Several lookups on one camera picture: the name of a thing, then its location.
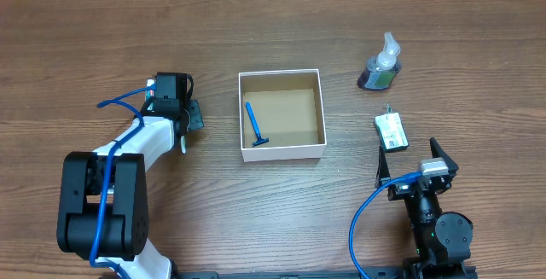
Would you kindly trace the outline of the teal white toothpaste tube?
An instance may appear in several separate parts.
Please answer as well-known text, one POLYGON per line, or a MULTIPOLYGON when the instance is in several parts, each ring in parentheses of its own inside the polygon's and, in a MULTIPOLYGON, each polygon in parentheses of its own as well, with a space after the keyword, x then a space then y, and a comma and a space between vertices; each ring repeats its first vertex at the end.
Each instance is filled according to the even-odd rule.
POLYGON ((154 79, 148 79, 147 80, 147 87, 148 90, 145 91, 145 100, 148 100, 149 98, 154 96, 155 91, 155 80, 154 79))

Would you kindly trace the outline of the green white toothbrush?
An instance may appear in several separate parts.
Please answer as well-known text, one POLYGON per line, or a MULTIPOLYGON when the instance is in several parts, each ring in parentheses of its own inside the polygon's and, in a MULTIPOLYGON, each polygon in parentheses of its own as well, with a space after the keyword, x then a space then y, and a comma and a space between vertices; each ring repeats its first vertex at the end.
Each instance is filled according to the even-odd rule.
POLYGON ((186 137, 185 136, 180 137, 180 147, 181 147, 182 154, 186 154, 187 153, 187 147, 186 147, 186 137))

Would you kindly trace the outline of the purple soap pump bottle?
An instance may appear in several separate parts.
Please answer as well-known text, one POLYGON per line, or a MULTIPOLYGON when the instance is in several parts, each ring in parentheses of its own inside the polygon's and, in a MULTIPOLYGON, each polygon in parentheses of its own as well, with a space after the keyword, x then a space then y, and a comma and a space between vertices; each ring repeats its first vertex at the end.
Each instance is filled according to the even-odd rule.
POLYGON ((363 90, 387 90, 402 68, 398 59, 400 53, 401 46, 390 32, 386 32, 382 51, 368 58, 357 86, 363 90))

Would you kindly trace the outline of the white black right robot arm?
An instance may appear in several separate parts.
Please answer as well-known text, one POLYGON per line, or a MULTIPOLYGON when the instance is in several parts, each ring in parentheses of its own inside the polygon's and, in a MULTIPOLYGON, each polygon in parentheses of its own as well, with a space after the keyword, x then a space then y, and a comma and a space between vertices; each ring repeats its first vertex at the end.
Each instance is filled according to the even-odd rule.
POLYGON ((430 139, 432 157, 421 161, 414 182, 402 181, 387 188, 390 201, 404 201, 413 232, 415 257, 400 266, 372 267, 373 278, 461 278, 478 276, 476 268, 464 262, 471 257, 473 223, 458 212, 444 212, 438 195, 452 187, 457 163, 430 139))

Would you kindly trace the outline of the white green soap bar packet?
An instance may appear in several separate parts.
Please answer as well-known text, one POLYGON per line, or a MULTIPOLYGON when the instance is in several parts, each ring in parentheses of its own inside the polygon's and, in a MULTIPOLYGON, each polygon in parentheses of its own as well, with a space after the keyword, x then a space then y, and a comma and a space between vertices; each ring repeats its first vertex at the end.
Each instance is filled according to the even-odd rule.
POLYGON ((399 113, 389 104, 383 114, 375 116, 374 124, 385 153, 405 150, 410 145, 399 113))

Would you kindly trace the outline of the blue disposable razor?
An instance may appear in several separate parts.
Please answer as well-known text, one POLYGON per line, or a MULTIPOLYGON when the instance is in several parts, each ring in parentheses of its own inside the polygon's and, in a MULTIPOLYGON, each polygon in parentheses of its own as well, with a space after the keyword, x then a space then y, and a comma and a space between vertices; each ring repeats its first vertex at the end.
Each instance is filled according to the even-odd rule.
POLYGON ((246 102, 245 103, 245 107, 246 107, 246 110, 247 110, 247 114, 249 116, 249 119, 251 121, 251 125, 253 127, 253 131, 254 131, 254 134, 256 136, 256 141, 252 143, 253 147, 257 147, 259 145, 262 145, 262 144, 265 144, 265 143, 268 143, 270 141, 269 138, 263 138, 262 135, 261 135, 261 131, 259 129, 259 126, 258 126, 258 123, 257 123, 257 120, 255 118, 255 115, 253 113, 253 109, 252 109, 252 105, 250 102, 246 102))

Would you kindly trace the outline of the pink cardboard box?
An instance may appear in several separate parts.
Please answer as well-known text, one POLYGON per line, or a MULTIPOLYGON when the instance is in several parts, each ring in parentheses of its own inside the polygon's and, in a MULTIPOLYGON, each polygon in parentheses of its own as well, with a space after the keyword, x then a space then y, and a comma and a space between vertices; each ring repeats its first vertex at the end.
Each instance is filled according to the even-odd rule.
POLYGON ((319 159, 327 146, 322 87, 317 69, 240 73, 240 145, 245 162, 319 159), (250 102, 263 138, 256 136, 245 103, 250 102))

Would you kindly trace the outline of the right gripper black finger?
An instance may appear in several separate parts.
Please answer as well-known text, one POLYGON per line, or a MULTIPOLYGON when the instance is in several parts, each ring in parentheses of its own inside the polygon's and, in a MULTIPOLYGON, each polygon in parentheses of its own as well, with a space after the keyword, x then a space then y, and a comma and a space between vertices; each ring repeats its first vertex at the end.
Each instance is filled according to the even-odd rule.
POLYGON ((429 139, 429 143, 433 158, 442 158, 447 165, 449 176, 455 177, 459 170, 458 164, 440 147, 434 137, 429 139))
POLYGON ((388 169, 388 164, 386 162, 385 149, 382 146, 379 146, 379 162, 376 172, 376 181, 375 186, 381 187, 385 183, 391 180, 391 175, 388 169))

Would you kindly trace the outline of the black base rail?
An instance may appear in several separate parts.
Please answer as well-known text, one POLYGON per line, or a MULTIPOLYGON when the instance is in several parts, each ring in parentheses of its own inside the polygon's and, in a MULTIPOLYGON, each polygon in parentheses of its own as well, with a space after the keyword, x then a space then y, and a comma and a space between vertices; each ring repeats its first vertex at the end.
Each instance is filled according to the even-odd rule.
MULTIPOLYGON (((378 279, 402 279, 410 278, 410 275, 402 267, 372 266, 364 269, 369 278, 378 279)), ((362 275, 357 270, 320 270, 303 272, 250 272, 218 274, 214 271, 181 272, 177 273, 179 279, 361 279, 362 275)))

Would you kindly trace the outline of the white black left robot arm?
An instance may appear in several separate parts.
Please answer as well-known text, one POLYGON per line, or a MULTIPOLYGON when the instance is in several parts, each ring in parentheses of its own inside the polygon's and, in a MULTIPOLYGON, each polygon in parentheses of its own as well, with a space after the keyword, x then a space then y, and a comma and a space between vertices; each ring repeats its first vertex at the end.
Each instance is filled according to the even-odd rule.
POLYGON ((149 239, 146 173, 163 154, 187 151, 186 138, 203 128, 195 83, 187 73, 157 73, 140 108, 117 96, 98 103, 127 108, 130 127, 92 152, 71 152, 62 167, 56 228, 60 250, 119 278, 180 278, 176 263, 149 239))

